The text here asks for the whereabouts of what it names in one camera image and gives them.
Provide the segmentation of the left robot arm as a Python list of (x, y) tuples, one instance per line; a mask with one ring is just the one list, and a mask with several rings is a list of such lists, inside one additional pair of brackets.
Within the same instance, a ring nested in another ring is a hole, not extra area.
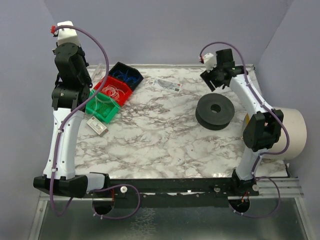
[(58, 75), (51, 94), (52, 140), (45, 169), (41, 176), (34, 178), (33, 186), (46, 194), (83, 198), (87, 193), (105, 187), (108, 180), (105, 173), (77, 175), (75, 170), (77, 137), (92, 80), (80, 46), (62, 43), (53, 53)]

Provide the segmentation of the black cable spool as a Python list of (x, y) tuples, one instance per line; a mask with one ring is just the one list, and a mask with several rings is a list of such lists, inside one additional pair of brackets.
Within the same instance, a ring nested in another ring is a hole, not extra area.
[(222, 94), (209, 93), (197, 102), (195, 117), (197, 122), (211, 131), (226, 128), (235, 115), (233, 103)]

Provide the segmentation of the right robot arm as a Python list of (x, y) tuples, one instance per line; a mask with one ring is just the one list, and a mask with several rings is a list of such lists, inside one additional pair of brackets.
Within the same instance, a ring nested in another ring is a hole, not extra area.
[(253, 182), (262, 156), (281, 136), (284, 114), (269, 105), (253, 85), (245, 65), (236, 65), (230, 48), (201, 55), (205, 71), (200, 77), (211, 91), (230, 88), (247, 111), (249, 122), (243, 130), (245, 150), (232, 177), (238, 186)]

